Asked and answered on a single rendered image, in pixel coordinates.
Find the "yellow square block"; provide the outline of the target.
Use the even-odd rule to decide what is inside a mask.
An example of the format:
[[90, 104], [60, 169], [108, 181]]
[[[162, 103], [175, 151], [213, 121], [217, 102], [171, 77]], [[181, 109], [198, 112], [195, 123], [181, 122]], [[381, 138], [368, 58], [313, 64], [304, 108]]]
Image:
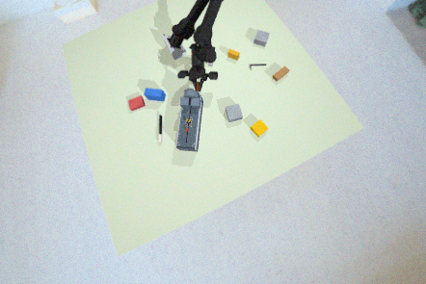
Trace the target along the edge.
[[257, 123], [255, 123], [251, 129], [253, 130], [253, 132], [259, 137], [261, 136], [264, 132], [266, 132], [269, 127], [260, 119]]

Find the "small yellow block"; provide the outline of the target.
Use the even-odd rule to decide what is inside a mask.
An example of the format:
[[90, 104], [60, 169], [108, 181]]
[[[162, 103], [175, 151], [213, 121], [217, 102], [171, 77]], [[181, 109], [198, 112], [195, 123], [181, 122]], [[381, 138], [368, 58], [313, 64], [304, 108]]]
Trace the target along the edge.
[[229, 49], [229, 50], [228, 50], [228, 53], [227, 53], [227, 56], [228, 56], [229, 58], [232, 58], [233, 60], [238, 61], [238, 60], [239, 60], [239, 58], [240, 58], [240, 52], [237, 52], [237, 51], [235, 51], [235, 50]]

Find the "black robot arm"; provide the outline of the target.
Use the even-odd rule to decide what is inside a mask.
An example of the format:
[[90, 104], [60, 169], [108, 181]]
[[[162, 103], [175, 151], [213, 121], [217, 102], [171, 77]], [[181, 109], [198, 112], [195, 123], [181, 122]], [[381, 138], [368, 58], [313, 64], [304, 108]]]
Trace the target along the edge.
[[[183, 41], [185, 39], [189, 39], [193, 35], [193, 40], [195, 43], [191, 43], [189, 46], [191, 49], [192, 61], [202, 61], [213, 64], [217, 59], [217, 54], [215, 51], [216, 47], [212, 46], [211, 43], [213, 35], [212, 27], [224, 1], [225, 0], [197, 0], [196, 4], [191, 9], [187, 17], [181, 19], [178, 24], [173, 25], [173, 34], [170, 39], [167, 39], [171, 47], [181, 49], [180, 45], [183, 43]], [[208, 2], [209, 4], [204, 14], [202, 23], [196, 28], [195, 31], [195, 23]], [[200, 76], [204, 75], [205, 68], [203, 65], [196, 66], [196, 64], [193, 64], [191, 69], [189, 69], [190, 78], [199, 79]]]

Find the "blue block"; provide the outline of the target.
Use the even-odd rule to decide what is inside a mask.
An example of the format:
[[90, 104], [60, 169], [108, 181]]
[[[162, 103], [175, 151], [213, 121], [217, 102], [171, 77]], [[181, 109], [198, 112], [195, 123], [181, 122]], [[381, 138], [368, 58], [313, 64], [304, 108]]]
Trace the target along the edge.
[[164, 101], [166, 94], [161, 89], [145, 89], [144, 96], [149, 100]]

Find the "red rectangular block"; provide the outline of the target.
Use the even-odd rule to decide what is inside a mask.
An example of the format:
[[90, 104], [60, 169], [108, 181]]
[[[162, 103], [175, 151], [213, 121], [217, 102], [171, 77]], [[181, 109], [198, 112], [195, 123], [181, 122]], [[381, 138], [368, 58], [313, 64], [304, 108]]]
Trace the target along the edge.
[[129, 99], [128, 102], [129, 102], [129, 106], [130, 106], [131, 111], [142, 108], [146, 105], [144, 98], [141, 95]]

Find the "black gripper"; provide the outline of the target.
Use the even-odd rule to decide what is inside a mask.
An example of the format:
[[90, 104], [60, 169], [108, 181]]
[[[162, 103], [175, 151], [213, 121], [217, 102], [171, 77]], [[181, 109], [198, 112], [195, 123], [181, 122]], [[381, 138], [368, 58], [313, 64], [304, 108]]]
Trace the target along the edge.
[[[192, 65], [193, 64], [196, 64], [196, 66], [203, 65], [203, 67], [204, 67], [204, 62], [202, 62], [202, 61], [192, 61]], [[181, 70], [177, 73], [177, 78], [185, 78], [185, 76], [189, 76], [188, 70], [184, 70], [184, 71]], [[207, 80], [207, 77], [210, 80], [217, 80], [218, 79], [218, 72], [217, 71], [209, 71], [209, 73], [205, 73], [204, 76], [200, 76], [200, 91], [201, 91], [201, 88], [202, 88], [202, 84], [203, 84], [204, 81]], [[189, 77], [188, 80], [190, 80], [193, 83], [193, 85], [196, 89], [197, 88], [197, 79]]]

